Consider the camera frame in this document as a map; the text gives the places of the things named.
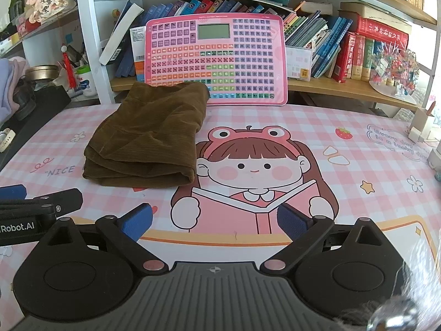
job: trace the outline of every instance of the frog headband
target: frog headband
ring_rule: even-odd
[[[278,126],[268,126],[263,128],[262,132],[253,132],[250,130],[243,132],[236,132],[234,129],[229,127],[216,127],[213,128],[208,133],[208,139],[212,142],[207,149],[204,151],[204,158],[208,157],[217,149],[220,145],[225,142],[232,141],[241,138],[260,138],[265,140],[270,140],[276,142],[286,149],[288,149],[295,157],[300,155],[300,152],[294,147],[289,139],[291,134],[284,128]]]

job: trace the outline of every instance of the metal screw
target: metal screw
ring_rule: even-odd
[[[273,258],[271,260],[266,260],[263,264],[268,270],[283,270],[285,269],[285,262],[279,260],[277,258]]]
[[[160,260],[147,260],[142,267],[148,271],[158,271],[163,269],[165,264]]]

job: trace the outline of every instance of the pink educational learning board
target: pink educational learning board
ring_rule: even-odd
[[[146,25],[146,83],[205,83],[210,105],[283,105],[283,22],[271,14],[197,14]]]

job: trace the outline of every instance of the strawberry illustration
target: strawberry illustration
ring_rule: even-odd
[[[352,138],[352,134],[344,128],[336,128],[335,134],[337,136],[339,136],[341,139],[351,139]]]

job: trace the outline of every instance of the red dictionary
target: red dictionary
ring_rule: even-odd
[[[345,83],[348,77],[348,70],[352,65],[352,57],[354,55],[354,46],[356,44],[356,35],[348,32],[341,43],[341,51],[338,53],[337,61],[335,62],[334,78],[339,83]]]
[[[369,37],[376,41],[390,42],[398,45],[400,48],[407,48],[409,35],[396,28],[382,24],[368,18],[363,18],[355,12],[339,11],[340,17],[353,20],[349,30],[360,35]]]
[[[212,4],[213,1],[211,0],[202,0],[201,4],[193,14],[204,14],[205,12],[208,11],[208,9],[211,7]]]

